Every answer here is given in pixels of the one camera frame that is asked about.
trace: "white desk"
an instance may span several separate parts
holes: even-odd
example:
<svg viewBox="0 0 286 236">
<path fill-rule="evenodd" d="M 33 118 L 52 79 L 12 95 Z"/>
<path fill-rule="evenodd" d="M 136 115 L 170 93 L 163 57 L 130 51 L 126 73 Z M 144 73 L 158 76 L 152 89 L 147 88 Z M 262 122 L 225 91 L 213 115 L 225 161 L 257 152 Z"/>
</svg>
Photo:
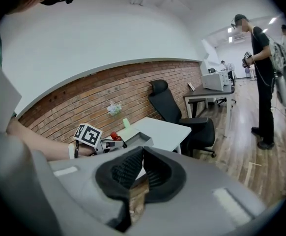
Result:
<svg viewBox="0 0 286 236">
<path fill-rule="evenodd" d="M 117 131 L 123 140 L 127 141 L 136 132 L 142 132 L 153 139 L 153 147 L 168 151 L 177 150 L 181 154 L 180 143 L 190 134 L 191 128 L 162 120 L 145 117 L 131 125 L 130 128 Z M 144 168 L 137 179 L 145 174 Z"/>
<path fill-rule="evenodd" d="M 226 98 L 227 99 L 227 114 L 226 114 L 226 127 L 224 136 L 227 137 L 230 128 L 230 117 L 231 117 L 231 100 L 235 99 L 234 94 L 231 94 L 231 85 L 224 86 L 223 91 L 211 90 L 203 88 L 203 86 L 197 87 L 193 92 L 189 92 L 185 94 L 184 100 L 186 103 L 186 108 L 188 112 L 188 117 L 192 118 L 191 106 L 189 104 L 189 100 L 191 99 L 199 99 L 206 98 L 205 107 L 208 108 L 207 99 L 208 98 Z"/>
</svg>

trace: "brick wall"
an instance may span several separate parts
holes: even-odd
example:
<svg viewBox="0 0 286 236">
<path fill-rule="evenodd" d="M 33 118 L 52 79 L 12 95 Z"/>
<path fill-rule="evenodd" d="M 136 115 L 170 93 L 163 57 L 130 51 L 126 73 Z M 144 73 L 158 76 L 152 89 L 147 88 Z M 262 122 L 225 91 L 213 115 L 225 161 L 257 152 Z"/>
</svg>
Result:
<svg viewBox="0 0 286 236">
<path fill-rule="evenodd" d="M 164 79 L 187 117 L 183 95 L 201 84 L 197 62 L 159 61 L 126 65 L 98 72 L 58 88 L 20 118 L 20 122 L 34 132 L 52 140 L 72 142 L 77 127 L 89 123 L 107 137 L 123 128 L 122 119 L 134 123 L 144 117 L 161 119 L 149 103 L 149 81 Z M 112 117 L 107 111 L 110 100 L 122 103 L 122 112 Z"/>
</svg>

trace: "small plant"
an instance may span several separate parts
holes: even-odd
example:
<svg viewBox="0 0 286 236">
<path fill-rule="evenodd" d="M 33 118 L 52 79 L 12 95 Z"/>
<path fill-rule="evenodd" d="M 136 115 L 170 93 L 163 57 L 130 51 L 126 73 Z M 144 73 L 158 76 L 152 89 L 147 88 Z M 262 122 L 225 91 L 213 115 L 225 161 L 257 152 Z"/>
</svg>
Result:
<svg viewBox="0 0 286 236">
<path fill-rule="evenodd" d="M 111 114 L 112 116 L 120 114 L 122 110 L 121 102 L 115 104 L 113 101 L 110 101 L 110 106 L 108 106 L 107 110 L 108 113 Z"/>
</svg>

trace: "wooden floor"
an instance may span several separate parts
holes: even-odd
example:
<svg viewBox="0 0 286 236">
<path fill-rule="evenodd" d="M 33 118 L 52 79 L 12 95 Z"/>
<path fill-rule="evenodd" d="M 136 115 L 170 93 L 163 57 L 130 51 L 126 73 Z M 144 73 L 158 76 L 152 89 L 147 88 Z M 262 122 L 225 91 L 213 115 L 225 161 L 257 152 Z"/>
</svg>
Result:
<svg viewBox="0 0 286 236">
<path fill-rule="evenodd" d="M 257 138 L 251 133 L 252 126 L 258 126 L 257 82 L 239 79 L 236 82 L 237 103 L 233 103 L 231 125 L 228 137 L 224 137 L 226 103 L 219 108 L 209 106 L 201 117 L 213 119 L 216 141 L 213 146 L 217 156 L 211 158 L 198 151 L 194 157 L 215 164 L 229 176 L 253 190 L 270 206 L 286 196 L 286 116 L 285 109 L 273 94 L 275 146 L 272 150 L 260 150 Z M 144 192 L 147 181 L 131 191 L 130 212 L 132 221 L 143 212 Z"/>
</svg>

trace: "hand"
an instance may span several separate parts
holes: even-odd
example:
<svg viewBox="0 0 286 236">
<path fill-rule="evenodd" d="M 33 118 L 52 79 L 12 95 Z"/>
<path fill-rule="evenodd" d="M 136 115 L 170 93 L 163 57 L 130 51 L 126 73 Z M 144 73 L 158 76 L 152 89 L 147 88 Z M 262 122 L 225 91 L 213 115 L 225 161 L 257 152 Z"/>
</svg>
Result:
<svg viewBox="0 0 286 236">
<path fill-rule="evenodd" d="M 94 154 L 96 154 L 96 151 L 93 147 L 79 143 L 79 157 L 92 156 Z"/>
<path fill-rule="evenodd" d="M 253 61 L 252 57 L 247 58 L 246 63 L 247 63 L 247 65 L 253 65 L 254 61 Z"/>
</svg>

